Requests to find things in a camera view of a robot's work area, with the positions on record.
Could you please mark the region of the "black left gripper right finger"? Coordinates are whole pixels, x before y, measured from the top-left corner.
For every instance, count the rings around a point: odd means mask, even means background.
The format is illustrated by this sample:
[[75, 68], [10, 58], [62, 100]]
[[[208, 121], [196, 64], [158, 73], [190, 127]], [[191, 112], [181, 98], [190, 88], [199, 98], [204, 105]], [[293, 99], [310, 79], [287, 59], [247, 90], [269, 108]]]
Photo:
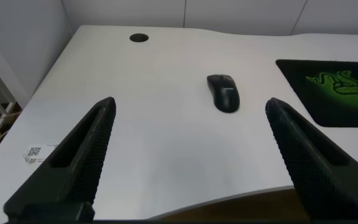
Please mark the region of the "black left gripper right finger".
[[358, 220], [358, 162], [288, 103], [271, 98], [265, 113], [309, 216]]

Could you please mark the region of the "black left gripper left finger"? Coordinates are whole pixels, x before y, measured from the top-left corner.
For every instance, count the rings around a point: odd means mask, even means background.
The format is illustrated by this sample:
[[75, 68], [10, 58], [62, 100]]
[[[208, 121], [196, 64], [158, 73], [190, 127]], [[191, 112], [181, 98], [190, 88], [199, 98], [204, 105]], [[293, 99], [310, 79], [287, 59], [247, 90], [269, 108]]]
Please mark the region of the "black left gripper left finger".
[[4, 204], [10, 221], [91, 221], [116, 102], [97, 102]]

